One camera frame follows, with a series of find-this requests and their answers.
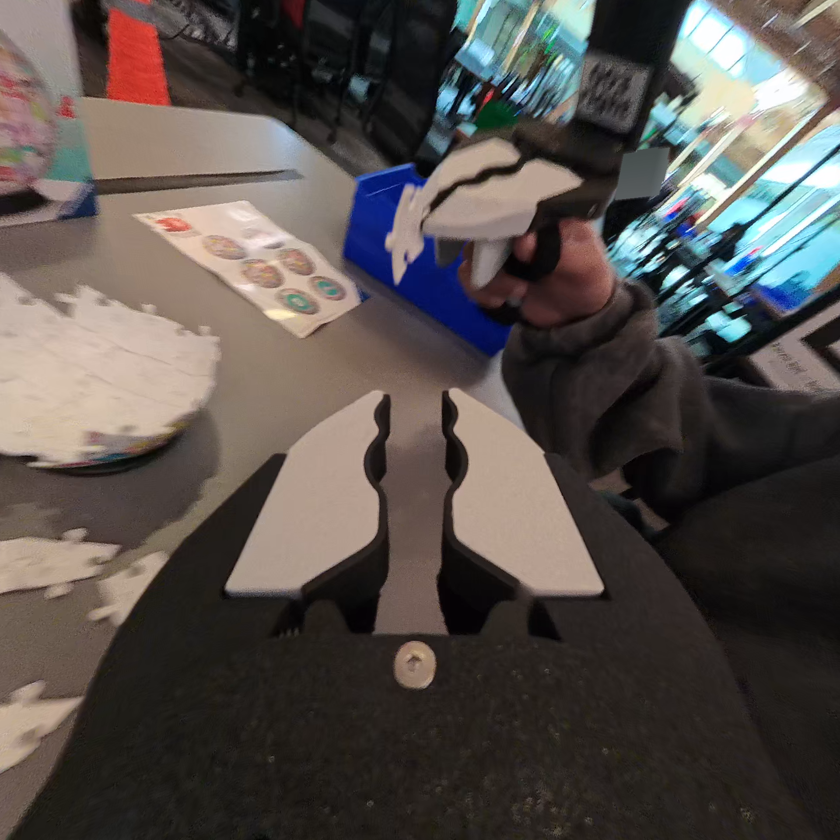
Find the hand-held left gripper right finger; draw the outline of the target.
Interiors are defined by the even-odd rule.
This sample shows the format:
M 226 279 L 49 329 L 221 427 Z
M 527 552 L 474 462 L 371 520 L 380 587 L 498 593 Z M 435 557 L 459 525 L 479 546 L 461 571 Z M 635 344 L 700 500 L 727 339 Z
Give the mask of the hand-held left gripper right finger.
M 444 393 L 444 408 L 455 456 L 449 518 L 456 548 L 535 597 L 603 595 L 602 577 L 543 449 L 460 389 Z

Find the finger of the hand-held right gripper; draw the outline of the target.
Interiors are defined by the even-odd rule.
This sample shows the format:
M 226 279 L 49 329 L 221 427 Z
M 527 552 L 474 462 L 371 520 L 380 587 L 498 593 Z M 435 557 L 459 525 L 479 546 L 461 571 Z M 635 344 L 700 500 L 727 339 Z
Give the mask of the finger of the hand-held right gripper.
M 579 185 L 557 164 L 525 164 L 511 174 L 457 186 L 423 221 L 423 234 L 443 239 L 500 239 L 524 234 L 538 204 Z
M 468 143 L 448 154 L 427 178 L 427 210 L 433 211 L 458 189 L 476 186 L 497 175 L 511 175 L 525 164 L 513 143 L 491 136 Z

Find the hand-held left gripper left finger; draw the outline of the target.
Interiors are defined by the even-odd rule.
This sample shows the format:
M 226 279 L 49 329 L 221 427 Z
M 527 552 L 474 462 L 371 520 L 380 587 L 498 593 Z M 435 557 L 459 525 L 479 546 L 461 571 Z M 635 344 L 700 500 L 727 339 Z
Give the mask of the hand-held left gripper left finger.
M 290 447 L 226 582 L 231 597 L 303 598 L 385 536 L 391 398 L 368 392 Z

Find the partly built white puzzle ball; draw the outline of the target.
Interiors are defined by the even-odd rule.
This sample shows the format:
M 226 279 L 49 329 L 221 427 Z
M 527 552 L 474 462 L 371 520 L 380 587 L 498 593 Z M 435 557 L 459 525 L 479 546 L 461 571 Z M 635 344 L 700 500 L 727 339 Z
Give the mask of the partly built white puzzle ball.
M 1 453 L 36 469 L 149 454 L 214 392 L 221 343 L 79 285 L 59 306 L 1 276 Z

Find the person's right forearm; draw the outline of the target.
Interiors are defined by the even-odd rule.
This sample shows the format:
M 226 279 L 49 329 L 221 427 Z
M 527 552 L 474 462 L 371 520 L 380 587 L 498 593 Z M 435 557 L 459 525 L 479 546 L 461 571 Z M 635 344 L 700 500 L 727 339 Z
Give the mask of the person's right forearm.
M 683 342 L 657 337 L 640 286 L 615 280 L 588 318 L 514 327 L 501 371 L 545 452 L 586 480 L 621 472 L 668 522 L 739 487 L 838 508 L 838 395 L 709 376 Z

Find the white puzzle piece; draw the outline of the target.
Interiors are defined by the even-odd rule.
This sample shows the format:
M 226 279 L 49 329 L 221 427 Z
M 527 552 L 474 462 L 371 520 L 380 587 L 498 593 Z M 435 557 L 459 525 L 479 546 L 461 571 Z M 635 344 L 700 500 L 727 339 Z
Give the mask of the white puzzle piece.
M 88 621 L 120 627 L 169 559 L 170 554 L 166 552 L 149 553 L 120 572 L 97 581 L 100 604 L 89 612 Z
M 43 738 L 78 709 L 83 697 L 44 698 L 40 679 L 13 691 L 1 703 L 1 772 L 24 762 Z

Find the loose white puzzle pieces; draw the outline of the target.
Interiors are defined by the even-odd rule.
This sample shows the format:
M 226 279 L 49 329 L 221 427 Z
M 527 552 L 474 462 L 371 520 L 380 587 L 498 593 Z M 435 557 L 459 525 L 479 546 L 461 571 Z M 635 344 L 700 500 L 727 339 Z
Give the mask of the loose white puzzle pieces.
M 45 598 L 68 594 L 79 581 L 98 577 L 121 551 L 117 543 L 90 542 L 85 528 L 57 539 L 19 537 L 1 541 L 1 594 L 43 591 Z

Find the colourful puzzle ball box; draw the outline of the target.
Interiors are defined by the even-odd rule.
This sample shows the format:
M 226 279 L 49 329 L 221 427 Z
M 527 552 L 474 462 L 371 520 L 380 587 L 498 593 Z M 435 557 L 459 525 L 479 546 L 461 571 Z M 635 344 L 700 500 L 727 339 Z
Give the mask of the colourful puzzle ball box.
M 1 226 L 94 217 L 98 191 L 66 36 L 1 34 Z

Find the person's right hand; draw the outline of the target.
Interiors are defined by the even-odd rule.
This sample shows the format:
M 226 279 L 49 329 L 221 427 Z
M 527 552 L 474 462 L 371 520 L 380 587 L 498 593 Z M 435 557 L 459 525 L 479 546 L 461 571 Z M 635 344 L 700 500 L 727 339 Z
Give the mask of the person's right hand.
M 473 245 L 467 245 L 458 267 L 465 294 L 481 308 L 496 311 L 512 305 L 525 322 L 552 329 L 587 319 L 609 303 L 617 284 L 595 226 L 579 218 L 559 222 L 560 260 L 553 272 L 535 282 L 501 270 L 482 289 L 471 282 Z

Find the printed instruction sheet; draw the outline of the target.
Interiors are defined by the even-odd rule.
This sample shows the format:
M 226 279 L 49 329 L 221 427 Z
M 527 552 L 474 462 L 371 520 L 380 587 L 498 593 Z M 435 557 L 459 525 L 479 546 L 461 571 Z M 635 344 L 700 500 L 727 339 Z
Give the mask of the printed instruction sheet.
M 306 339 L 366 299 L 314 246 L 247 201 L 135 218 L 296 338 Z

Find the person's dark clothing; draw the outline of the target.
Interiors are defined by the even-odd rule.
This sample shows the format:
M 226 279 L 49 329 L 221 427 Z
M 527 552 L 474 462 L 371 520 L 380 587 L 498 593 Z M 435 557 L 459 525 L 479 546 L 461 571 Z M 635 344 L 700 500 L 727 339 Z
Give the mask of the person's dark clothing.
M 838 838 L 838 436 L 740 475 L 690 472 L 675 453 L 625 475 L 668 528 L 657 549 L 724 648 L 749 716 L 820 838 Z

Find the orange object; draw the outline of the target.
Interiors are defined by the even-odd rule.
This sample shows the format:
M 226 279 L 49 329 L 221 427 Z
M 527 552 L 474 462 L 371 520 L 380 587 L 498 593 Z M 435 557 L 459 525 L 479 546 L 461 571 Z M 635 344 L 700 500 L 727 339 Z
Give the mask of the orange object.
M 157 107 L 172 104 L 152 2 L 107 2 L 107 98 Z

